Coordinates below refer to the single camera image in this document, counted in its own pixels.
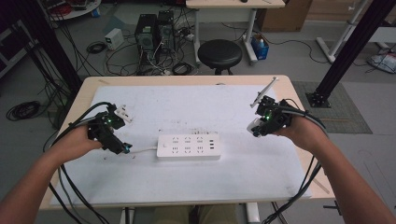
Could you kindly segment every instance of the stool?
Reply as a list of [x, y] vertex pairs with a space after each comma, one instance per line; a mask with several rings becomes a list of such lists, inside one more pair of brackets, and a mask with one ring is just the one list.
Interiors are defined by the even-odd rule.
[[205, 42], [198, 49], [198, 58], [206, 66], [216, 69], [215, 75], [221, 75], [222, 70], [228, 70], [242, 60], [242, 50], [230, 40], [215, 39]]

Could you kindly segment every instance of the background desk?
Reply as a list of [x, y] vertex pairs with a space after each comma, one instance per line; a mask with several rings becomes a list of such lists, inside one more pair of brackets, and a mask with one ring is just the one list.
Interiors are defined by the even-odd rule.
[[[175, 86], [175, 85], [214, 85], [224, 83], [227, 85], [267, 85], [273, 76], [233, 76], [233, 77], [90, 77], [78, 93], [76, 101], [66, 118], [63, 129], [67, 123], [74, 121], [80, 114], [90, 106], [96, 89], [99, 86]], [[292, 87], [290, 80], [285, 76], [277, 76], [279, 81], [275, 84], [274, 90], [278, 98], [294, 99], [299, 106], [300, 101]], [[307, 168], [311, 155], [300, 149], [297, 150], [303, 169]], [[57, 184], [58, 178], [55, 175], [53, 184]], [[321, 172], [311, 186], [313, 198], [333, 198], [332, 189], [327, 177]], [[49, 208], [51, 193], [46, 194], [41, 208]]]
[[201, 63], [198, 59], [198, 48], [200, 47], [199, 23], [203, 21], [248, 21], [247, 33], [244, 36], [243, 42], [247, 49], [250, 63], [255, 63], [258, 60], [256, 54], [253, 51], [253, 48], [251, 47], [250, 38], [251, 32], [253, 31], [257, 8], [284, 7], [285, 3], [282, 0], [248, 0], [246, 3], [243, 3], [240, 0], [188, 0], [186, 1], [186, 5], [187, 7], [197, 9], [194, 13], [194, 50], [195, 61], [197, 64]]

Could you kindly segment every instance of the white power strip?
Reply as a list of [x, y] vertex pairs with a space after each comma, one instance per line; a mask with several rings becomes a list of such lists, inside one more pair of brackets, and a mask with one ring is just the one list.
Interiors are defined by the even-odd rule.
[[164, 134], [158, 138], [160, 160], [218, 160], [220, 155], [218, 134]]

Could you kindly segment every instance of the pants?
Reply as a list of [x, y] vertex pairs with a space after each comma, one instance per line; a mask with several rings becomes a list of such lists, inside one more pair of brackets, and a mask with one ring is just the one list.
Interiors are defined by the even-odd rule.
[[[235, 204], [199, 205], [199, 224], [238, 224]], [[189, 214], [194, 206], [156, 207], [153, 224], [189, 224]]]

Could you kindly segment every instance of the right forearm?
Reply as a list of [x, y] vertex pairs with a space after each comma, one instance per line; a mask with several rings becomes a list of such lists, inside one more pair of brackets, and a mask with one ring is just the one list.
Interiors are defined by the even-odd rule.
[[332, 185], [346, 223], [395, 223], [396, 219], [330, 140], [311, 151]]

